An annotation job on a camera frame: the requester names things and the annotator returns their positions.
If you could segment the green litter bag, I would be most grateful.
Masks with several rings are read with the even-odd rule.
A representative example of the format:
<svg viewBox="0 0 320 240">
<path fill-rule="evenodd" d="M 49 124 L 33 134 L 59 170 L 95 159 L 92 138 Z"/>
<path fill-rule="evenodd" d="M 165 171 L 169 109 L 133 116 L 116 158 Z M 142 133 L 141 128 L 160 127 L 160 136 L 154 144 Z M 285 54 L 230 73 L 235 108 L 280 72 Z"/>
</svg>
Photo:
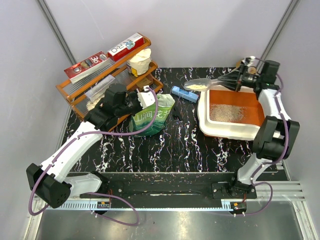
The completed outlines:
<svg viewBox="0 0 320 240">
<path fill-rule="evenodd" d="M 175 100 L 170 94 L 157 94 L 158 110 L 156 118 L 152 125 L 145 131 L 136 134 L 136 137 L 152 136 L 159 133 L 165 126 L 167 117 L 171 113 Z M 129 123 L 129 131 L 137 132 L 147 126 L 155 115 L 155 104 L 138 112 L 135 116 L 132 116 Z"/>
</svg>

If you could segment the clear plastic scoop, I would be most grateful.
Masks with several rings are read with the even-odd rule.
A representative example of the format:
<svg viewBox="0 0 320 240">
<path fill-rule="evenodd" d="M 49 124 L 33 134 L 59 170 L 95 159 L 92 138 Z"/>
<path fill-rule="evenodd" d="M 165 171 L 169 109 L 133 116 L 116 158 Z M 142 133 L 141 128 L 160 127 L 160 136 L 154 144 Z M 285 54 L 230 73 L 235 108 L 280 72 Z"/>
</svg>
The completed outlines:
<svg viewBox="0 0 320 240">
<path fill-rule="evenodd" d="M 212 89 L 214 86 L 221 85 L 222 81 L 210 78 L 197 78 L 187 81 L 183 88 L 188 91 L 204 92 Z"/>
</svg>

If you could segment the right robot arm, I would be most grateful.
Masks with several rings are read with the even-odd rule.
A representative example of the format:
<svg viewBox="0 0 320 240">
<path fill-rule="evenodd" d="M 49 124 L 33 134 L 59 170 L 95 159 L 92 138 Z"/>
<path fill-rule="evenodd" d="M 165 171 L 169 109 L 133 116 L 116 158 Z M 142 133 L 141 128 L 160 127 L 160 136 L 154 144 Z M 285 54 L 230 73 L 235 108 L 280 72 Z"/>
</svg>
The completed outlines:
<svg viewBox="0 0 320 240">
<path fill-rule="evenodd" d="M 252 156 L 229 182 L 212 188 L 214 194 L 229 195 L 231 198 L 254 193 L 255 181 L 265 169 L 289 157 L 300 130 L 299 122 L 291 120 L 286 113 L 281 100 L 282 88 L 276 84 L 276 80 L 280 79 L 280 63 L 265 60 L 260 72 L 250 73 L 253 61 L 254 57 L 247 57 L 239 67 L 218 77 L 222 86 L 234 92 L 241 87 L 253 89 L 265 114 L 253 140 Z"/>
</svg>

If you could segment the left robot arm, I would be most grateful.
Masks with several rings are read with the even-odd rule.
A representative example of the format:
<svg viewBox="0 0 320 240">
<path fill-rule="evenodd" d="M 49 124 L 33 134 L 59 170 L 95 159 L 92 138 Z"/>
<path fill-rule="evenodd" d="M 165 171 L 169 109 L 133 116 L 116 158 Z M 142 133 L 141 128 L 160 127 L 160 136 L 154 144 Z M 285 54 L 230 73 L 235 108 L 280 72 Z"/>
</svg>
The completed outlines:
<svg viewBox="0 0 320 240">
<path fill-rule="evenodd" d="M 26 176 L 31 190 L 29 213 L 36 215 L 32 204 L 38 196 L 48 207 L 62 206 L 70 197 L 82 194 L 102 198 L 108 193 L 109 180 L 97 171 L 69 177 L 76 162 L 117 124 L 118 118 L 142 110 L 141 93 L 128 92 L 119 83 L 112 84 L 96 106 L 91 109 L 75 133 L 47 160 L 30 164 Z"/>
</svg>

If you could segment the white orange litter box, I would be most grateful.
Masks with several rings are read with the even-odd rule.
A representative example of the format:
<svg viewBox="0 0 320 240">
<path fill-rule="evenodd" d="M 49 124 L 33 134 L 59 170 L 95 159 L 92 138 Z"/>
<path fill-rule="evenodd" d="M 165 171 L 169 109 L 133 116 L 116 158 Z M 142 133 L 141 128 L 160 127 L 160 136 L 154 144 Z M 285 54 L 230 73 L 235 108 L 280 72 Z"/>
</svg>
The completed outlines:
<svg viewBox="0 0 320 240">
<path fill-rule="evenodd" d="M 220 85 L 200 93 L 197 117 L 205 136 L 244 141 L 254 140 L 265 120 L 251 88 L 235 92 Z"/>
</svg>

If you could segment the litter granules in box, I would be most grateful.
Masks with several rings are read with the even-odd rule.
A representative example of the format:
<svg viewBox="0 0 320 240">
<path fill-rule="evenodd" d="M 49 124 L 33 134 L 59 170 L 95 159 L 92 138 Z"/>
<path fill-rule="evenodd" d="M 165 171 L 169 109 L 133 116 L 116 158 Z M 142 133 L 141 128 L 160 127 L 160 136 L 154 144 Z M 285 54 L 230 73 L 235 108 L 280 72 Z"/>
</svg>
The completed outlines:
<svg viewBox="0 0 320 240">
<path fill-rule="evenodd" d="M 209 118 L 216 122 L 239 123 L 244 117 L 244 109 L 235 105 L 211 104 Z"/>
</svg>

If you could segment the clear plastic box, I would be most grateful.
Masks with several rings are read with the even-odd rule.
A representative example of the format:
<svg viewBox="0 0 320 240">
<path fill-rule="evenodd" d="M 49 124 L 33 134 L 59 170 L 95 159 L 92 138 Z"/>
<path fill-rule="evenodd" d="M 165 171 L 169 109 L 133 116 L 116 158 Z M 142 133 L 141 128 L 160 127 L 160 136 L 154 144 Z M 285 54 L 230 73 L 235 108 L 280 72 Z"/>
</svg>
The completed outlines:
<svg viewBox="0 0 320 240">
<path fill-rule="evenodd" d="M 108 75 L 106 78 L 104 78 L 102 81 L 100 81 L 97 85 L 95 85 L 93 88 L 88 90 L 85 95 L 87 98 L 92 99 L 95 95 L 99 93 L 104 93 L 105 90 L 114 82 L 115 77 L 112 75 Z"/>
</svg>

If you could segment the blue carton box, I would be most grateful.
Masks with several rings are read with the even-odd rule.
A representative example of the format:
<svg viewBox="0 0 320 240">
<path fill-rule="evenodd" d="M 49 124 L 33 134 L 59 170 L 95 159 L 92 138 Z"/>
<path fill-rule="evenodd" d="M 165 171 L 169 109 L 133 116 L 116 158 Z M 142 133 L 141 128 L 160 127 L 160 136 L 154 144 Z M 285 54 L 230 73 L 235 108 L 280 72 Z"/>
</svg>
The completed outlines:
<svg viewBox="0 0 320 240">
<path fill-rule="evenodd" d="M 197 94 L 191 91 L 183 90 L 178 86 L 173 86 L 170 93 L 193 103 L 196 103 L 199 99 L 199 96 Z"/>
</svg>

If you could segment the red silver toothpaste box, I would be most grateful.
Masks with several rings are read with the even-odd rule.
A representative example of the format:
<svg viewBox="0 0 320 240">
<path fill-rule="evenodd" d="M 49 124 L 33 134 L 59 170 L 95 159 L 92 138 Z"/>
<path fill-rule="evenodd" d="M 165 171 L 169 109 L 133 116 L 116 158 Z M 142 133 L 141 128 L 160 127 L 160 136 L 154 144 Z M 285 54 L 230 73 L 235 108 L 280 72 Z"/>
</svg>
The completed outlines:
<svg viewBox="0 0 320 240">
<path fill-rule="evenodd" d="M 97 52 L 94 55 L 82 60 L 75 65 L 66 68 L 64 73 L 72 83 L 76 83 L 83 78 L 102 69 L 110 63 L 110 58 L 103 51 Z"/>
</svg>

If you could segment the red white toothpaste box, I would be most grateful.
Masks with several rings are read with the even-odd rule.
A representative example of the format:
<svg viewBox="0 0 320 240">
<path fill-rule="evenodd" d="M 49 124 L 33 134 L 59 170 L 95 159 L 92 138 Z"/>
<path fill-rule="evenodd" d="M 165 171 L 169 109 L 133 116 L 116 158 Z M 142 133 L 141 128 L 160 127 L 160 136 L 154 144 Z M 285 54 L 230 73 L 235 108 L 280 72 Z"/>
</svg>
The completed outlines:
<svg viewBox="0 0 320 240">
<path fill-rule="evenodd" d="M 132 36 L 125 39 L 124 41 L 118 43 L 116 46 L 112 47 L 107 52 L 107 56 L 114 62 L 117 62 L 118 60 L 126 56 L 128 53 L 142 46 L 144 43 L 144 37 L 139 33 L 135 33 Z"/>
</svg>

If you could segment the orange wooden shelf rack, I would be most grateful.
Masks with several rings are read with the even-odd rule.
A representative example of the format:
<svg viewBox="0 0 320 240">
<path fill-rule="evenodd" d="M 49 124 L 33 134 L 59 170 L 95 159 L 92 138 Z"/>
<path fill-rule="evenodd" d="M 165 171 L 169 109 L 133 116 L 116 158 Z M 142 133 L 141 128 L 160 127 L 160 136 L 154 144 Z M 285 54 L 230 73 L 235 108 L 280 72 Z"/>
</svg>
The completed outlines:
<svg viewBox="0 0 320 240">
<path fill-rule="evenodd" d="M 149 64 L 148 71 L 138 77 L 132 75 L 127 68 L 127 61 L 131 59 L 134 55 L 144 49 L 148 49 L 151 45 L 151 41 L 146 36 L 142 35 L 144 38 L 144 44 L 140 47 L 136 48 L 132 52 L 128 53 L 126 56 L 121 58 L 118 61 L 113 61 L 111 58 L 109 60 L 109 64 L 105 67 L 95 71 L 89 76 L 72 83 L 69 79 L 64 81 L 61 84 L 56 86 L 57 90 L 63 96 L 63 98 L 70 105 L 76 116 L 84 122 L 86 120 L 87 113 L 93 109 L 96 104 L 100 101 L 102 97 L 104 97 L 105 92 L 100 92 L 96 94 L 93 98 L 88 98 L 85 93 L 97 85 L 100 81 L 102 81 L 107 76 L 111 75 L 115 77 L 115 80 L 112 84 L 122 84 L 126 87 L 128 92 L 136 91 L 141 92 L 143 89 L 137 87 L 137 82 L 146 77 L 147 75 L 152 75 L 152 72 L 157 68 L 156 62 L 151 60 Z M 153 84 L 150 86 L 153 89 L 153 92 L 157 92 L 160 88 L 163 87 L 163 84 L 153 77 Z M 121 123 L 124 119 L 132 114 L 124 115 L 118 118 L 117 123 L 110 130 L 112 131 L 119 123 Z"/>
</svg>

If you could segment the brown scouring pad pack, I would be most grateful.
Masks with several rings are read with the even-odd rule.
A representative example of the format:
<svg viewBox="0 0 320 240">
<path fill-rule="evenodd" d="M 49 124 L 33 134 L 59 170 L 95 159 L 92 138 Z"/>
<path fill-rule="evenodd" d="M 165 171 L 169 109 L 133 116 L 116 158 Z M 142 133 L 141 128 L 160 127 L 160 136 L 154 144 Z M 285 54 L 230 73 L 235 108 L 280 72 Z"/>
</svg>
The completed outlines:
<svg viewBox="0 0 320 240">
<path fill-rule="evenodd" d="M 151 86 L 153 84 L 153 77 L 152 75 L 147 75 L 146 77 L 142 78 L 139 82 L 136 83 L 136 86 L 139 89 L 143 89 L 144 86 Z"/>
</svg>

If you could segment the white paper bag upper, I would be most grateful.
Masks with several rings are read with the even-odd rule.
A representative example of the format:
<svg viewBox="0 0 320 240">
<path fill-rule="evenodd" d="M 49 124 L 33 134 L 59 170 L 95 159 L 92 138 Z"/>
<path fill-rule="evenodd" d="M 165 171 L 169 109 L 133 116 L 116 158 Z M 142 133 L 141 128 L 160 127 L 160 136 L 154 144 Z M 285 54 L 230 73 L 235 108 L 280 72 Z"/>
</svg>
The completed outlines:
<svg viewBox="0 0 320 240">
<path fill-rule="evenodd" d="M 151 63 L 151 49 L 146 48 L 126 61 L 128 71 L 135 77 L 145 74 Z"/>
</svg>

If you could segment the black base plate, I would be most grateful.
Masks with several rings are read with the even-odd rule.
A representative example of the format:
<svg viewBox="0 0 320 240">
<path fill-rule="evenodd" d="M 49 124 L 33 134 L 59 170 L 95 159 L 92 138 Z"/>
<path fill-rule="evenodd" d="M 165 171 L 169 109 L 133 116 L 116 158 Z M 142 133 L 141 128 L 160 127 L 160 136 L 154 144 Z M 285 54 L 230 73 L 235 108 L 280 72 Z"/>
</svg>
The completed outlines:
<svg viewBox="0 0 320 240">
<path fill-rule="evenodd" d="M 100 193 L 133 196 L 201 196 L 210 199 L 257 198 L 253 186 L 236 188 L 233 172 L 105 172 Z"/>
</svg>

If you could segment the aluminium rail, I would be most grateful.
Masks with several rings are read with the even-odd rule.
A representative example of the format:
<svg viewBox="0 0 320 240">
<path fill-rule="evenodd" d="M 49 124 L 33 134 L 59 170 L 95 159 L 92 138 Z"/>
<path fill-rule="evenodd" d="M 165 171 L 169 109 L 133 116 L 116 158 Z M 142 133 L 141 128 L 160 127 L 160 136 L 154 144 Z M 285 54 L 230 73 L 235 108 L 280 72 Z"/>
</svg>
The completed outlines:
<svg viewBox="0 0 320 240">
<path fill-rule="evenodd" d="M 221 189 L 209 188 L 207 194 L 199 191 L 142 192 L 128 196 L 73 197 L 57 207 L 58 210 L 78 211 L 204 211 L 246 214 L 248 203 L 256 202 L 265 207 L 268 201 L 303 202 L 304 194 L 298 182 L 276 182 L 260 184 L 244 197 L 222 196 Z"/>
</svg>

